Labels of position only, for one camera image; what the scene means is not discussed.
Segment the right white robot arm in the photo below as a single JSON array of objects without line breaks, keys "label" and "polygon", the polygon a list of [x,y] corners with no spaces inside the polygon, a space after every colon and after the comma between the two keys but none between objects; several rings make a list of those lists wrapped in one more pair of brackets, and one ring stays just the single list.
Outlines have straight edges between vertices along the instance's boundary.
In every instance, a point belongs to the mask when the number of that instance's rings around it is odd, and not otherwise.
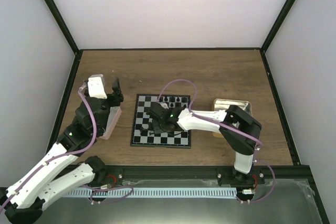
[{"label": "right white robot arm", "polygon": [[208,131],[223,136],[235,151],[232,178],[241,184],[252,181],[255,151],[262,146],[259,139],[262,125],[237,105],[226,110],[197,111],[190,107],[169,108],[156,102],[146,113],[151,118],[150,129],[155,134],[177,131]]}]

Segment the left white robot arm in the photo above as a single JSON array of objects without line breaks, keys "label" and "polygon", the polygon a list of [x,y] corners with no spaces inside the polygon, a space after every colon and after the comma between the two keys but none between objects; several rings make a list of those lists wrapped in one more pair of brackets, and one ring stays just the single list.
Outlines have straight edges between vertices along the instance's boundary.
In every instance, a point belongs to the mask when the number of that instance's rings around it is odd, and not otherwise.
[{"label": "left white robot arm", "polygon": [[72,123],[34,168],[15,184],[1,189],[1,211],[10,223],[34,223],[66,193],[106,180],[106,164],[97,156],[88,157],[74,170],[60,175],[97,139],[107,140],[121,115],[124,98],[119,79],[113,82],[111,94],[104,86],[102,74],[90,76],[78,90],[82,102]]}]

